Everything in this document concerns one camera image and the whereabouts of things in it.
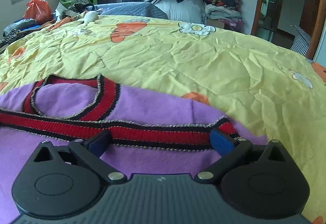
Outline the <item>purple knit sweater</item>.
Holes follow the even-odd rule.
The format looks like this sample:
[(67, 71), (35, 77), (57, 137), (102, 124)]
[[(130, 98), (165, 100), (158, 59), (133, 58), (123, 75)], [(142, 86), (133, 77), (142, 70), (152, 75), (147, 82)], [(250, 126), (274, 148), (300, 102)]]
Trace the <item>purple knit sweater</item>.
[(209, 133), (218, 128), (257, 145), (265, 135), (252, 134), (208, 103), (92, 79), (43, 80), (1, 95), (1, 223), (18, 216), (12, 185), (37, 145), (65, 146), (109, 132), (112, 143), (102, 159), (126, 176), (195, 175), (219, 159)]

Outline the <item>yellow carrot print quilt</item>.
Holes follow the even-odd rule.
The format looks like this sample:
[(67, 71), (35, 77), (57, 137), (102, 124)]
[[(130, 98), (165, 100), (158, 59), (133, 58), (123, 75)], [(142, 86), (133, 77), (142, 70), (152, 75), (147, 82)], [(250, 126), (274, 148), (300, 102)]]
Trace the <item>yellow carrot print quilt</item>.
[(325, 223), (325, 81), (298, 53), (211, 26), (101, 16), (28, 34), (1, 54), (1, 95), (56, 75), (99, 75), (208, 103), (252, 134), (216, 184), (143, 174), (107, 184), (42, 141), (12, 185), (10, 223)]

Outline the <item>white round plush ball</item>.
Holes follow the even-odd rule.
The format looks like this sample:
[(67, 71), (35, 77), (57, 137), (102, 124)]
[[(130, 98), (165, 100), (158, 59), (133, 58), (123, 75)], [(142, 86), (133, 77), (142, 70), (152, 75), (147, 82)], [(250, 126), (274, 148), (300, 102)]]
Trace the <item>white round plush ball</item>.
[(89, 12), (85, 13), (85, 15), (83, 17), (83, 21), (85, 23), (95, 22), (98, 19), (99, 19), (99, 15), (96, 11), (89, 11)]

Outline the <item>grey blue quilted blanket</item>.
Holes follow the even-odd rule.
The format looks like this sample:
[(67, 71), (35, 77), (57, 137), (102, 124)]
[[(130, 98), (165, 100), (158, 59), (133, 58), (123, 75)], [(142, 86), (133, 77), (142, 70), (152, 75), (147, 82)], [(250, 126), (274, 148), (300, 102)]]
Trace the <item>grey blue quilted blanket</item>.
[(168, 19), (168, 16), (155, 5), (147, 2), (124, 2), (94, 5), (94, 11), (100, 15), (127, 15)]

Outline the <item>orange plastic bag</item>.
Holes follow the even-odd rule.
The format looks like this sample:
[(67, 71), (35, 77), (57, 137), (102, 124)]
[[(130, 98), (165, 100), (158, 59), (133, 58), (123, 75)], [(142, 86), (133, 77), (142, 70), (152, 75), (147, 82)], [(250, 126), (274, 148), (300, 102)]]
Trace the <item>orange plastic bag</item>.
[(24, 19), (34, 19), (38, 25), (52, 20), (52, 11), (45, 0), (31, 0), (26, 4)]

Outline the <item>brown wooden door frame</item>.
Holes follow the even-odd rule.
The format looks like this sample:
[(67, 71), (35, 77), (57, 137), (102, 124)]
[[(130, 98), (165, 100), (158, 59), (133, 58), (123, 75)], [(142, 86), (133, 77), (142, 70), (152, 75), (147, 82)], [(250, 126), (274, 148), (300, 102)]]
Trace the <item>brown wooden door frame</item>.
[(325, 22), (325, 0), (258, 0), (251, 33), (312, 60)]

